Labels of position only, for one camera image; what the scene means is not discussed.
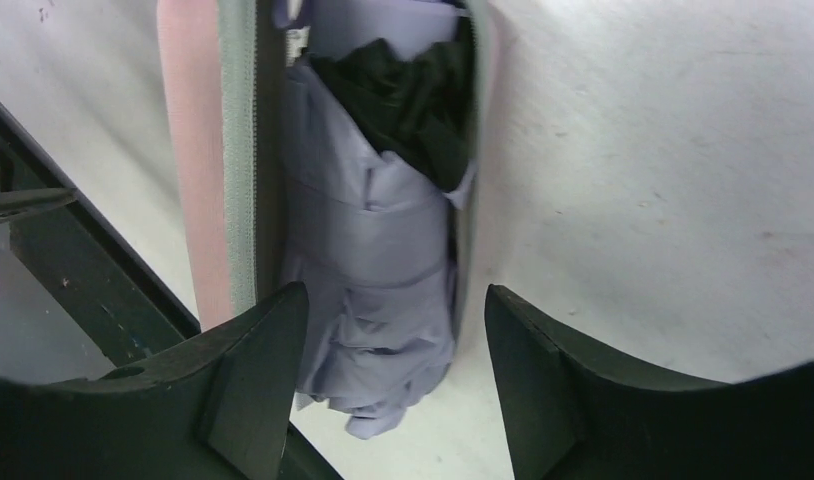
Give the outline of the lavender folding umbrella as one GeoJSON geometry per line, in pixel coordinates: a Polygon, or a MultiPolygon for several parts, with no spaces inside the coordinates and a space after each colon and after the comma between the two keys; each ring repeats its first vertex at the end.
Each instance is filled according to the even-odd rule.
{"type": "Polygon", "coordinates": [[[296,392],[365,440],[396,428],[453,360],[473,25],[461,1],[309,1],[300,23],[282,118],[281,278],[310,301],[296,392]]]}

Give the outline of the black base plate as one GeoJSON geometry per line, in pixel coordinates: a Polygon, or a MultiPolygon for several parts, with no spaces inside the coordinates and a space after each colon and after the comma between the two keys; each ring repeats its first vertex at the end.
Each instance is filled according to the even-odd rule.
{"type": "MultiPolygon", "coordinates": [[[[32,276],[110,356],[111,371],[202,334],[193,316],[66,183],[1,103],[0,225],[8,226],[12,250],[32,276]]],[[[274,479],[336,477],[289,420],[274,479]]]]}

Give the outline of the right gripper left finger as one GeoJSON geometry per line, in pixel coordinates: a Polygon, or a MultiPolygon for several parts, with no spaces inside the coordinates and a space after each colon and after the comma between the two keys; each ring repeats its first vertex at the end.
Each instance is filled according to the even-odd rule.
{"type": "Polygon", "coordinates": [[[274,479],[308,318],[290,283],[97,380],[0,377],[0,479],[274,479]]]}

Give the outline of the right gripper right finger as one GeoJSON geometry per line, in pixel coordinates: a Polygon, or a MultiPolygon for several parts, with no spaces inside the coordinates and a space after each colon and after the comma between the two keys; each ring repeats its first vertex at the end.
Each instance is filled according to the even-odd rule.
{"type": "Polygon", "coordinates": [[[814,361],[735,384],[660,367],[492,285],[487,341],[518,479],[814,479],[814,361]]]}

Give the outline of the pink umbrella case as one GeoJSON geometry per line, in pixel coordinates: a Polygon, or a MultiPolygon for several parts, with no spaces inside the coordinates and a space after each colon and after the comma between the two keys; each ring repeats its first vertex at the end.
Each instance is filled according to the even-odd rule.
{"type": "Polygon", "coordinates": [[[250,308],[274,273],[279,83],[285,34],[343,57],[377,38],[416,55],[440,31],[401,1],[162,1],[157,25],[197,315],[203,330],[250,308]]]}

